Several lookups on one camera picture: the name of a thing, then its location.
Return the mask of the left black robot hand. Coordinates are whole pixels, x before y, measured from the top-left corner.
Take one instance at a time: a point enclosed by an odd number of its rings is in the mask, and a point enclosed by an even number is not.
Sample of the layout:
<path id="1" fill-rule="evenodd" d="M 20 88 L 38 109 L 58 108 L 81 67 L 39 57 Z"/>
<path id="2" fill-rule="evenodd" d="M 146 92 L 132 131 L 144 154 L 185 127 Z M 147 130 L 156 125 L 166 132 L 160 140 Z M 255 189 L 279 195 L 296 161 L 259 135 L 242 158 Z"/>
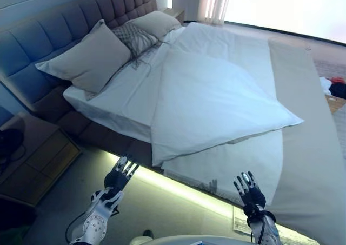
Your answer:
<path id="1" fill-rule="evenodd" d="M 122 191 L 128 184 L 130 179 L 134 176 L 139 164 L 130 161 L 127 156 L 121 156 L 115 163 L 112 170 L 106 175 L 104 179 L 104 187 L 110 190 L 113 194 Z"/>

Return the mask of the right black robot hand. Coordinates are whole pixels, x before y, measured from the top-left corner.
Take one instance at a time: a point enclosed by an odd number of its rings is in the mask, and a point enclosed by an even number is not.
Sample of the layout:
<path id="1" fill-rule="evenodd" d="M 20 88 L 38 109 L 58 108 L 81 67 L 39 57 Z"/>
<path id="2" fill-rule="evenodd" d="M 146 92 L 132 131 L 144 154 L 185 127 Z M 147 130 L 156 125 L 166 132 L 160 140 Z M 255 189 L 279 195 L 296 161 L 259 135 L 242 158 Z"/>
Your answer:
<path id="1" fill-rule="evenodd" d="M 256 183 L 253 174 L 248 171 L 236 176 L 233 184 L 244 204 L 243 211 L 247 217 L 254 217 L 265 208 L 266 199 Z"/>

